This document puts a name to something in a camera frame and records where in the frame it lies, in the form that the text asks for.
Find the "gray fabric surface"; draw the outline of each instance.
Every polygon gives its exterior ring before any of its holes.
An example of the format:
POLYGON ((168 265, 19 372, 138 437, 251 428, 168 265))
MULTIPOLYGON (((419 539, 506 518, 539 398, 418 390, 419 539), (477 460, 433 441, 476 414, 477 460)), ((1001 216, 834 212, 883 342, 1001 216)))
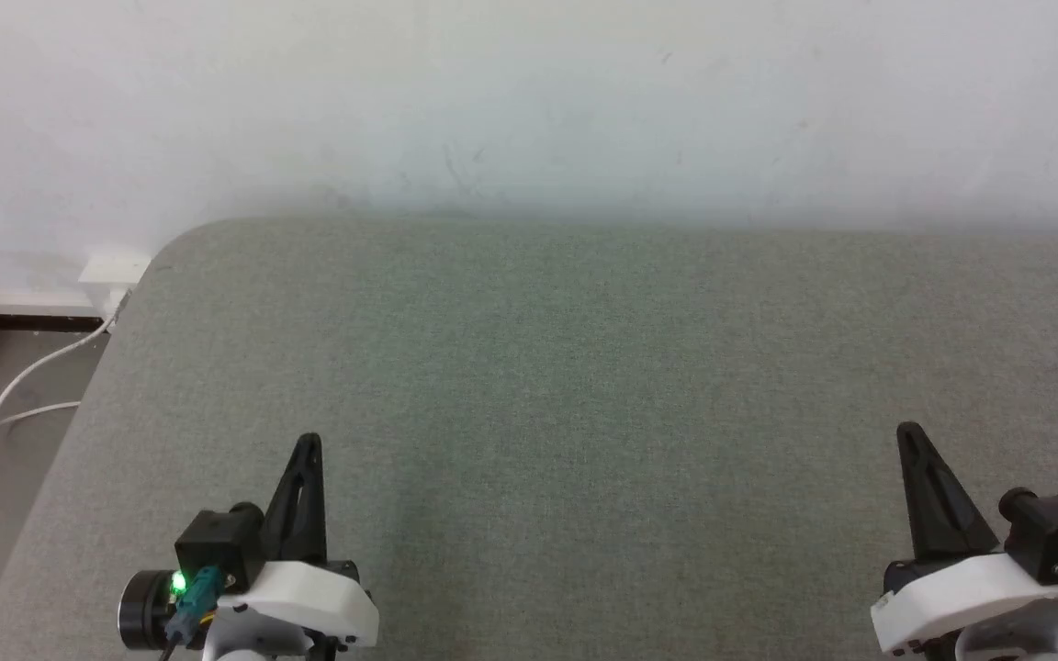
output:
POLYGON ((219 223, 123 315, 0 660, 151 658, 129 575, 308 430, 382 614, 352 658, 877 658, 906 419, 997 532, 1010 486, 1058 492, 1058 240, 219 223))

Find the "gray upholstered bench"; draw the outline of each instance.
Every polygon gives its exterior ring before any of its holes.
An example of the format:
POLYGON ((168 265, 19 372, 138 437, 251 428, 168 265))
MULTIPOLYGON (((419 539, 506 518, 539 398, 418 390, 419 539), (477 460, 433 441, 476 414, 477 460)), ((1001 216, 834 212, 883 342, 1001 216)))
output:
POLYGON ((0 661, 125 658, 129 575, 308 430, 381 609, 353 657, 876 658, 906 419, 997 532, 1008 486, 1058 491, 1058 240, 206 226, 122 315, 0 661))

